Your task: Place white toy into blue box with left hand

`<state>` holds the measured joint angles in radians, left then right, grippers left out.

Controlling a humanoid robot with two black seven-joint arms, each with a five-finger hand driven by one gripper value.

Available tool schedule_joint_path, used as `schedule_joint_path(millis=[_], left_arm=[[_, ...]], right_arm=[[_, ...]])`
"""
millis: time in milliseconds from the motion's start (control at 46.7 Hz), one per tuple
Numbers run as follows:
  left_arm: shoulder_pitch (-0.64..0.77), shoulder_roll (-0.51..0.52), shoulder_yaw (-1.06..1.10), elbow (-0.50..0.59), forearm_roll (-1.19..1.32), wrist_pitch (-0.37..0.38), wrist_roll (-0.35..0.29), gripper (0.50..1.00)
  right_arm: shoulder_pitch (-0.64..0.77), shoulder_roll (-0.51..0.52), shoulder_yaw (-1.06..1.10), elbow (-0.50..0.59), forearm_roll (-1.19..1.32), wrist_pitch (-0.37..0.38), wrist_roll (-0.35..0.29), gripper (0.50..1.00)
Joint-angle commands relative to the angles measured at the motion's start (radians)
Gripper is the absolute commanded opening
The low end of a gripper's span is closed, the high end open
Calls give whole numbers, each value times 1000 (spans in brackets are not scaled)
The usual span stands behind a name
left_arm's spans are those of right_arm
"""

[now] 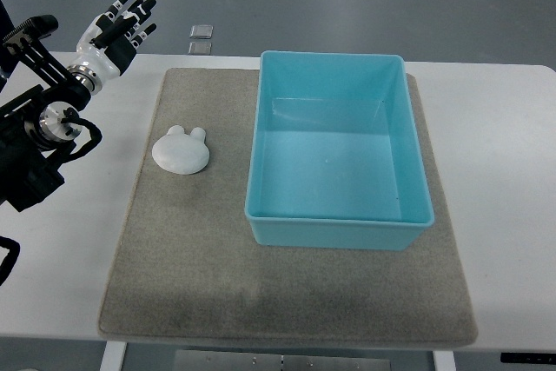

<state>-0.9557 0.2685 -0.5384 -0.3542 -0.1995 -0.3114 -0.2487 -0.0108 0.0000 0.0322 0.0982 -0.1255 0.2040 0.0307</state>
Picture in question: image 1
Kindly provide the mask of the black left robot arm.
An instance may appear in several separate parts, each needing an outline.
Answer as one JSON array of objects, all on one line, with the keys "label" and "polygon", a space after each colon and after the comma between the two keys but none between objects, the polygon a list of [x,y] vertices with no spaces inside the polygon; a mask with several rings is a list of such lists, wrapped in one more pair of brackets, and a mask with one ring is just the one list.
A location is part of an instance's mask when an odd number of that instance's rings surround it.
[{"label": "black left robot arm", "polygon": [[94,84],[67,70],[42,44],[57,27],[52,15],[16,26],[1,11],[2,78],[22,63],[43,80],[1,107],[1,200],[19,212],[62,186],[60,167],[86,156],[103,138],[79,115]]}]

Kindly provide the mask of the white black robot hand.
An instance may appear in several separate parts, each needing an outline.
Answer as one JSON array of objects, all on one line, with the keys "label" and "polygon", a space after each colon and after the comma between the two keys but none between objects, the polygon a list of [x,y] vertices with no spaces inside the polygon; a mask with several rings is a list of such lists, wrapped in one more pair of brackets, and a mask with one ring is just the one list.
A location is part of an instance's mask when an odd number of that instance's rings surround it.
[{"label": "white black robot hand", "polygon": [[156,0],[115,0],[93,19],[76,46],[76,67],[104,83],[123,75],[138,48],[156,30]]}]

